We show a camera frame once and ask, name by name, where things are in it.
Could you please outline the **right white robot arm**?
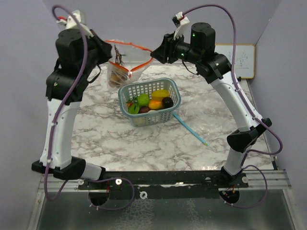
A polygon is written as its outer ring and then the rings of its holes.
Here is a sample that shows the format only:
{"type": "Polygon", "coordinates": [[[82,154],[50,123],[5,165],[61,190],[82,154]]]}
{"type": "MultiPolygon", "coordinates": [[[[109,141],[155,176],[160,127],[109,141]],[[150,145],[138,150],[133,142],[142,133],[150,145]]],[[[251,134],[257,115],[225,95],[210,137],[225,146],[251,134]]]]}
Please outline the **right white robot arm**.
{"type": "Polygon", "coordinates": [[[247,151],[272,122],[253,107],[232,73],[228,58],[215,52],[215,30],[208,23],[195,23],[191,27],[189,43],[184,42],[183,36],[175,38],[174,33],[165,34],[151,57],[162,64],[172,64],[178,59],[194,64],[197,74],[204,77],[226,104],[237,130],[227,137],[230,150],[221,169],[220,181],[223,186],[232,187],[242,172],[247,151]]]}

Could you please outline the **brown longan bunch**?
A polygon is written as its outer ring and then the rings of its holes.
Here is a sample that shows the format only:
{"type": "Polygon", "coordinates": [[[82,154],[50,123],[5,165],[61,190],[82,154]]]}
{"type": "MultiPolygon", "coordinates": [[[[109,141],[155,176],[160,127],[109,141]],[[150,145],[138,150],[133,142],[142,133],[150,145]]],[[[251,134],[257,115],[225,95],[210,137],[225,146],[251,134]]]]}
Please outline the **brown longan bunch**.
{"type": "Polygon", "coordinates": [[[123,57],[125,54],[121,54],[118,47],[114,45],[115,59],[109,61],[110,74],[108,84],[111,88],[119,88],[128,80],[128,70],[125,68],[123,57]]]}

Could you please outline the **green toy fruit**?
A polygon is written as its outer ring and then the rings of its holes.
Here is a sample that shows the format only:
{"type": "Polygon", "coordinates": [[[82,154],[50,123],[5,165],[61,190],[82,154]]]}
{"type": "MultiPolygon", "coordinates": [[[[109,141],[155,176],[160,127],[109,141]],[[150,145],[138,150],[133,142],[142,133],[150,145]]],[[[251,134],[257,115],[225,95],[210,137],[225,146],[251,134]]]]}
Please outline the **green toy fruit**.
{"type": "Polygon", "coordinates": [[[141,94],[137,97],[137,103],[141,107],[148,106],[149,102],[150,102],[150,98],[147,94],[141,94]]]}

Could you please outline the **orange mango toy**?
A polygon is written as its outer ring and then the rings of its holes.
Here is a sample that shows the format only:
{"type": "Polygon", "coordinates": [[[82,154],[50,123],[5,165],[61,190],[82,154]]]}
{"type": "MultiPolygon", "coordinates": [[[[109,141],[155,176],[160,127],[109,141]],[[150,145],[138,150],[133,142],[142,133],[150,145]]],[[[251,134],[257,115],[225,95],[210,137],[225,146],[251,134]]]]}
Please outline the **orange mango toy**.
{"type": "Polygon", "coordinates": [[[149,104],[148,104],[148,107],[151,110],[160,110],[160,109],[162,109],[162,103],[161,103],[161,101],[150,100],[149,104]]]}

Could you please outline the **orange zip clear bag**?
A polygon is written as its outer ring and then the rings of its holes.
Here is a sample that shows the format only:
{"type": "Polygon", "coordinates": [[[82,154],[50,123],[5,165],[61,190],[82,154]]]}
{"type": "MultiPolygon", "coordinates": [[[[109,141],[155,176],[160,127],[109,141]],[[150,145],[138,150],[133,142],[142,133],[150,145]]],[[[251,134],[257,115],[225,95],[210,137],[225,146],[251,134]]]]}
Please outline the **orange zip clear bag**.
{"type": "MultiPolygon", "coordinates": [[[[122,86],[131,84],[137,81],[142,73],[150,66],[153,61],[153,57],[151,57],[151,50],[142,46],[138,46],[132,42],[123,42],[120,40],[106,40],[107,43],[112,45],[112,58],[109,60],[115,59],[115,51],[114,45],[116,45],[121,54],[125,54],[122,58],[123,62],[125,63],[125,68],[128,70],[128,80],[122,86]]],[[[110,64],[109,61],[107,63],[107,86],[112,89],[118,88],[111,88],[108,84],[109,74],[110,74],[110,64]]]]}

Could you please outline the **teal plastic basket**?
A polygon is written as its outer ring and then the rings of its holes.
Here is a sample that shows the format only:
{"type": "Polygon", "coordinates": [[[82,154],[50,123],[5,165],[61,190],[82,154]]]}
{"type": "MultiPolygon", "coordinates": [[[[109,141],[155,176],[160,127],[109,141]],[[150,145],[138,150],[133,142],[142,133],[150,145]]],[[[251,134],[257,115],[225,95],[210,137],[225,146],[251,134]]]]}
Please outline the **teal plastic basket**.
{"type": "Polygon", "coordinates": [[[181,103],[177,85],[169,78],[125,85],[118,98],[122,113],[134,127],[169,121],[181,103]]]}

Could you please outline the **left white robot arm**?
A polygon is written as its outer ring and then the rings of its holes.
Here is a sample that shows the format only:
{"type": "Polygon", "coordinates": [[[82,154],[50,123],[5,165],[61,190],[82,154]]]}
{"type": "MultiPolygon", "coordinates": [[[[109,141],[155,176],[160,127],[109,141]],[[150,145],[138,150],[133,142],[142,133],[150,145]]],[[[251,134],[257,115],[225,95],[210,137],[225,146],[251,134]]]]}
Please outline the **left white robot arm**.
{"type": "Polygon", "coordinates": [[[83,61],[83,40],[79,29],[65,29],[56,40],[58,59],[54,71],[46,80],[48,106],[47,134],[43,153],[32,163],[32,171],[48,172],[61,180],[89,179],[95,189],[105,186],[105,168],[87,163],[71,155],[71,138],[75,117],[80,108],[83,92],[95,67],[108,62],[112,46],[101,40],[95,32],[87,38],[87,61],[72,93],[66,93],[76,80],[83,61]]]}

